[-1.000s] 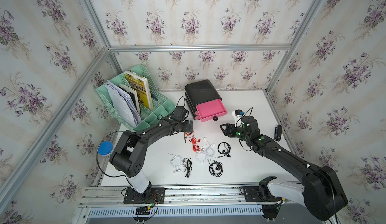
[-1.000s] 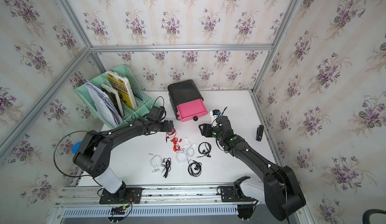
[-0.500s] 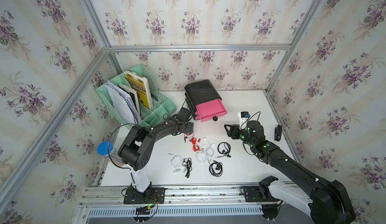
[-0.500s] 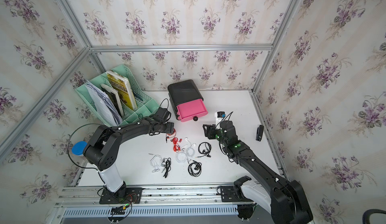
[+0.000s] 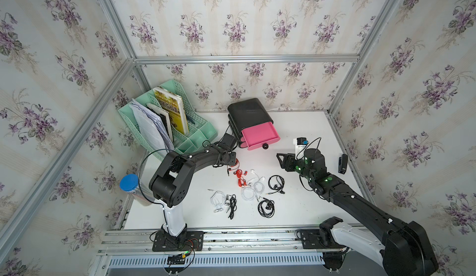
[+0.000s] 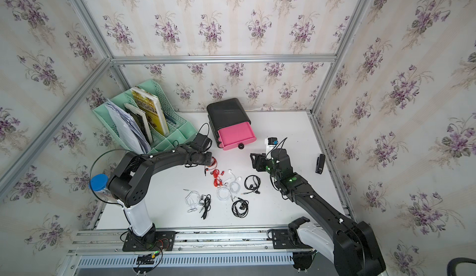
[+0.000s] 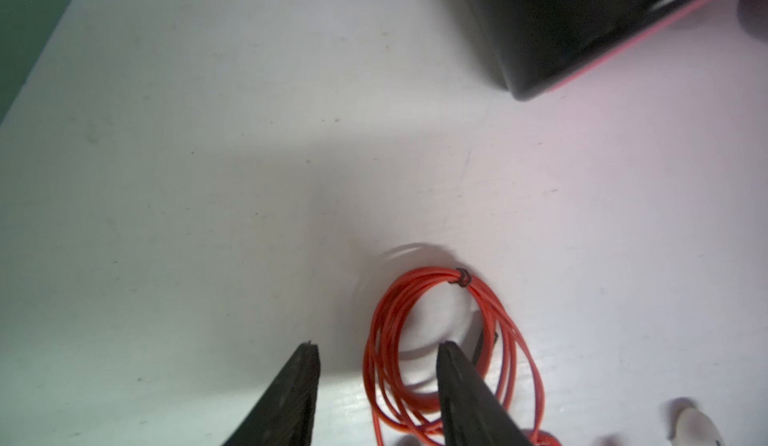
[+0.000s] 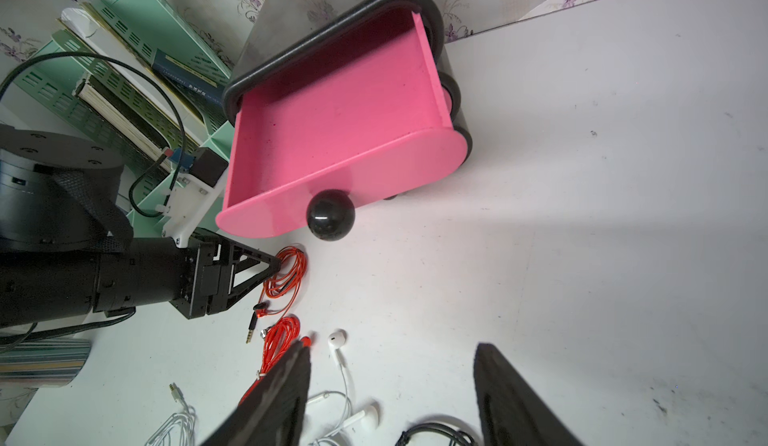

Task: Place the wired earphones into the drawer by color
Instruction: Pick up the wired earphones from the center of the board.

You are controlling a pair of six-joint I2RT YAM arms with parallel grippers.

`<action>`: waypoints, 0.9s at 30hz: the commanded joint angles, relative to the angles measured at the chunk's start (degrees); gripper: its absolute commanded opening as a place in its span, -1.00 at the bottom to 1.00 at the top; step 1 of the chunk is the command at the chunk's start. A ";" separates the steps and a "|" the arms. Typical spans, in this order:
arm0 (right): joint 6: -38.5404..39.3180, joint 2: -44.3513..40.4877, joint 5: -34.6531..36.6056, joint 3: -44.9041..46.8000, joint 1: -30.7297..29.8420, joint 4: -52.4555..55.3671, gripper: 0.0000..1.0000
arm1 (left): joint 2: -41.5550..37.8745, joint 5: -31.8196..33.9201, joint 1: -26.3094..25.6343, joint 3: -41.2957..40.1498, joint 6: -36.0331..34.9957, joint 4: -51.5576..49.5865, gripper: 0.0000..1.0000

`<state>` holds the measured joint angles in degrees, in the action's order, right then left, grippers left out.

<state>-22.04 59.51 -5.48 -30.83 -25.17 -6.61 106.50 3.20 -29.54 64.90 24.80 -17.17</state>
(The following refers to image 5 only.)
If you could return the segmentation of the red earphones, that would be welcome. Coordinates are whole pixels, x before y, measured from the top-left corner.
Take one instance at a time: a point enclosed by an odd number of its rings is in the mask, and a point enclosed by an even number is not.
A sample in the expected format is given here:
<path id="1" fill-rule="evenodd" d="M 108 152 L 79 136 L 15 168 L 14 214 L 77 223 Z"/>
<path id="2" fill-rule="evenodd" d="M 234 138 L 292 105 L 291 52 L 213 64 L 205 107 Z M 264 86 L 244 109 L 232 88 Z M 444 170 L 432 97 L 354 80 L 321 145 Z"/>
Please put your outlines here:
<path id="1" fill-rule="evenodd" d="M 240 162 L 239 160 L 236 160 L 236 162 L 232 166 L 227 166 L 227 174 L 228 176 L 230 174 L 234 174 L 238 169 L 240 168 Z"/>
<path id="2" fill-rule="evenodd" d="M 234 172 L 238 179 L 238 186 L 240 188 L 246 187 L 247 186 L 247 181 L 245 180 L 245 177 L 247 176 L 247 171 L 243 171 L 241 169 L 238 169 Z"/>

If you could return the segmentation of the pink top drawer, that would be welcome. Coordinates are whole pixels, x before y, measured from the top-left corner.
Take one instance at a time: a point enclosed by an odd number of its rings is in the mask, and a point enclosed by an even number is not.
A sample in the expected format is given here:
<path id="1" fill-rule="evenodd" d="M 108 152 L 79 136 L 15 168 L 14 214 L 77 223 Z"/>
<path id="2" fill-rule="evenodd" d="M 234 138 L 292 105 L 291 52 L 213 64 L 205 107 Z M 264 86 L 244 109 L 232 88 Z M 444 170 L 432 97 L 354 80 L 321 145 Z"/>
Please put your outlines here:
<path id="1" fill-rule="evenodd" d="M 241 141 L 246 141 L 248 150 L 268 149 L 271 144 L 280 141 L 280 136 L 272 122 L 265 122 L 242 130 Z"/>

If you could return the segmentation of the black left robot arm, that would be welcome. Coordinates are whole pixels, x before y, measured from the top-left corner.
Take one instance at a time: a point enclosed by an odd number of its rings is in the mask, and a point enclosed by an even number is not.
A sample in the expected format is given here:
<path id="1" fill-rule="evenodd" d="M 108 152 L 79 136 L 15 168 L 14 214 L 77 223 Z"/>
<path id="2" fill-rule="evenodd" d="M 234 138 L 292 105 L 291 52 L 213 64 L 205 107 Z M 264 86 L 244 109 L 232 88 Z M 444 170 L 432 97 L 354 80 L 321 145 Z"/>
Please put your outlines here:
<path id="1" fill-rule="evenodd" d="M 162 227 L 174 240 L 183 241 L 187 224 L 181 203 L 185 199 L 193 175 L 209 166 L 234 166 L 236 152 L 222 144 L 213 144 L 202 151 L 180 155 L 169 152 L 149 182 L 154 198 L 163 207 L 165 224 Z"/>

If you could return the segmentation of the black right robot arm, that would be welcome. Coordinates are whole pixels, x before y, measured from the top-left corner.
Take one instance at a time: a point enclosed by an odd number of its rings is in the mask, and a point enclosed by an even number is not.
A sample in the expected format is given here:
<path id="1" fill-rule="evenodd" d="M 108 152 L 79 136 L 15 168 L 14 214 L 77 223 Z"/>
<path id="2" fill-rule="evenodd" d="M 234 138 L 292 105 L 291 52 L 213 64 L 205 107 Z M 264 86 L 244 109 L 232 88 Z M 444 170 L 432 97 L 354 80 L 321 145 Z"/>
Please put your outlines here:
<path id="1" fill-rule="evenodd" d="M 304 248 L 314 243 L 326 248 L 350 248 L 379 264 L 389 276 L 431 276 L 438 271 L 424 227 L 415 221 L 406 223 L 357 194 L 343 179 L 328 172 L 318 149 L 304 150 L 300 158 L 293 153 L 276 157 L 283 170 L 298 173 L 321 199 L 366 227 L 366 231 L 356 230 L 342 219 L 331 217 L 319 225 L 315 237 L 300 235 Z"/>

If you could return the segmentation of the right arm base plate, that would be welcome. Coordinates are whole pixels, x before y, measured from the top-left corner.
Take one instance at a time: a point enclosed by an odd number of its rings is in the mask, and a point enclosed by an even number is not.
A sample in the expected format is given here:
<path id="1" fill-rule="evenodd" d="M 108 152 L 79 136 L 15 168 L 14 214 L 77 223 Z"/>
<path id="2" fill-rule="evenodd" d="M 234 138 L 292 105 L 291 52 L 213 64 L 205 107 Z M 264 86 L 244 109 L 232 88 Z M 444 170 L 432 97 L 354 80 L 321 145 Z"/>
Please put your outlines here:
<path id="1" fill-rule="evenodd" d="M 331 232 L 338 223 L 343 223 L 343 220 L 331 217 L 323 221 L 317 229 L 297 230 L 297 239 L 304 249 L 343 249 L 345 246 L 338 244 Z"/>

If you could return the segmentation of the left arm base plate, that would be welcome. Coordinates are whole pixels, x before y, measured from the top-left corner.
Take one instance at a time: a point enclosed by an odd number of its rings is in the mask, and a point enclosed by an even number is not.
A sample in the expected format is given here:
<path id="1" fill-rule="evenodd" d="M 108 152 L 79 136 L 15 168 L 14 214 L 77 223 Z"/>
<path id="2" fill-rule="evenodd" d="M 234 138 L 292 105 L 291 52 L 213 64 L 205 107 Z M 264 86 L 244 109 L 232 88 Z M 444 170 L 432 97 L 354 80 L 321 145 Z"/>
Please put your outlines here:
<path id="1" fill-rule="evenodd" d="M 159 230 L 153 236 L 152 251 L 201 251 L 203 249 L 204 234 L 203 231 L 184 230 L 178 237 L 174 237 L 165 230 Z"/>

